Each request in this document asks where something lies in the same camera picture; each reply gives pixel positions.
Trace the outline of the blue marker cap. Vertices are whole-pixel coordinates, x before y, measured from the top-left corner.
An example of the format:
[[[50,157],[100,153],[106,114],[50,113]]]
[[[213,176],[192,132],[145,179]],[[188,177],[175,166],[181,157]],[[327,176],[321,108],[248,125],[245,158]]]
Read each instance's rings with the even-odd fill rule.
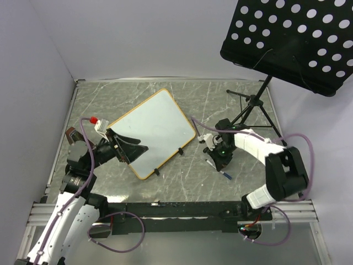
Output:
[[[220,174],[225,176],[227,179],[232,180],[232,177],[229,174],[227,174],[226,172],[220,171]]]

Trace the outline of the yellow framed whiteboard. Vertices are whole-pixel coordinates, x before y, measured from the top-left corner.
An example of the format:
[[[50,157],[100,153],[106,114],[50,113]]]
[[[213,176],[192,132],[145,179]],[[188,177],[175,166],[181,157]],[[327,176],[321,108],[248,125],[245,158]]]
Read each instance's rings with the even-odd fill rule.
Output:
[[[196,136],[185,114],[166,89],[161,89],[109,125],[114,132],[141,140],[148,147],[130,163],[134,174],[147,179]]]

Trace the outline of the blue whiteboard marker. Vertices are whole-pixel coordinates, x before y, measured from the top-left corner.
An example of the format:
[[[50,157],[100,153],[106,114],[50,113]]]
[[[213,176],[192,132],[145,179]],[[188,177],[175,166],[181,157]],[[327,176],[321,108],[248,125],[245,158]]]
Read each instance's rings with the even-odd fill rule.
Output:
[[[210,162],[209,160],[205,159],[205,161],[210,165],[212,166],[213,168],[215,168],[215,166],[212,164],[212,162]]]

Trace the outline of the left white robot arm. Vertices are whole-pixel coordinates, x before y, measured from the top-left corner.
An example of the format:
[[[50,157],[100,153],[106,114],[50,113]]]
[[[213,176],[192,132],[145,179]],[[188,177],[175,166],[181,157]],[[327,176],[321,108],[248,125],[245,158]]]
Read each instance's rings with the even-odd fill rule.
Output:
[[[107,197],[92,193],[97,179],[94,169],[114,158],[130,164],[148,151],[139,139],[111,129],[96,145],[73,127],[67,129],[66,138],[67,166],[55,208],[37,243],[16,264],[69,264],[86,231],[109,215]]]

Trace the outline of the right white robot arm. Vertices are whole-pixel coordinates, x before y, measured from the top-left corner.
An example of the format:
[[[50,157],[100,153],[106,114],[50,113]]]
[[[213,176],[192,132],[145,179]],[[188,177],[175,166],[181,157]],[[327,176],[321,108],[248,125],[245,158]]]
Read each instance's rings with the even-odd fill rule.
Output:
[[[286,199],[308,188],[309,177],[299,150],[273,143],[244,125],[233,125],[229,119],[222,119],[211,133],[198,135],[198,141],[205,143],[214,168],[222,172],[232,160],[235,150],[240,149],[252,155],[265,166],[265,184],[242,197],[240,212],[247,220],[253,220],[260,210],[269,204]]]

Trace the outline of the brown whiteboard eraser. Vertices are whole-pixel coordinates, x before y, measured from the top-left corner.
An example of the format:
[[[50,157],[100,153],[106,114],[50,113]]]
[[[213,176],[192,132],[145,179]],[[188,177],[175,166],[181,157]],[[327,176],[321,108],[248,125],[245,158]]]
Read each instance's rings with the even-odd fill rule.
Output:
[[[84,141],[83,135],[74,127],[70,127],[69,129],[67,129],[65,132],[65,136],[70,145],[73,145],[78,141]]]

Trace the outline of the black base crossbar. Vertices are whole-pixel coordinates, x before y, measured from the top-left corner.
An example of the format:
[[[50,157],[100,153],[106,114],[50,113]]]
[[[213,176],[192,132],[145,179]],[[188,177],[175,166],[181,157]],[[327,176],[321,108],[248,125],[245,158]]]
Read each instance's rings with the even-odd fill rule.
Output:
[[[255,220],[271,221],[271,210],[251,210],[241,201],[108,203],[97,223],[113,235],[145,232],[238,232]]]

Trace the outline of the black perforated music stand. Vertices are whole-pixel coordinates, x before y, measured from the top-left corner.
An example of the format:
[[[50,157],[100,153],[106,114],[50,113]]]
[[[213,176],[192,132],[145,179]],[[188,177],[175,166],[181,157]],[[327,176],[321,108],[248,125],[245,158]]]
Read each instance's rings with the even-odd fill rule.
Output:
[[[352,2],[239,1],[220,54],[332,97],[352,76]]]

